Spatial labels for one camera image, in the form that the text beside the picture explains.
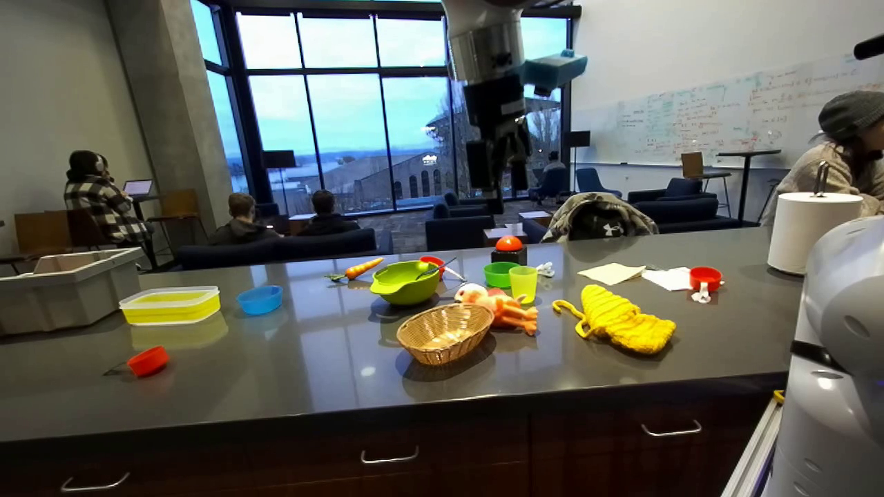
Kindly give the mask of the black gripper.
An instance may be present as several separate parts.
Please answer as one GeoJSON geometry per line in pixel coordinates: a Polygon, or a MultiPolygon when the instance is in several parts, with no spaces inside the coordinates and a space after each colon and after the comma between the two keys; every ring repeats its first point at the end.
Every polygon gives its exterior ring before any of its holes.
{"type": "Polygon", "coordinates": [[[521,79],[502,75],[464,87],[470,123],[481,130],[477,141],[467,144],[470,184],[482,192],[498,192],[502,174],[510,174],[510,187],[528,187],[529,134],[524,126],[521,79]]]}

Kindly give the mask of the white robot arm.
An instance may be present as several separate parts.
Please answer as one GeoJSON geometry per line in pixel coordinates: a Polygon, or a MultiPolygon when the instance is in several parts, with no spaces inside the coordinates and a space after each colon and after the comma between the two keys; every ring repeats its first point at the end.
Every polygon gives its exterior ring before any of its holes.
{"type": "Polygon", "coordinates": [[[880,87],[832,96],[764,209],[804,278],[764,497],[884,497],[880,130],[880,87]]]}

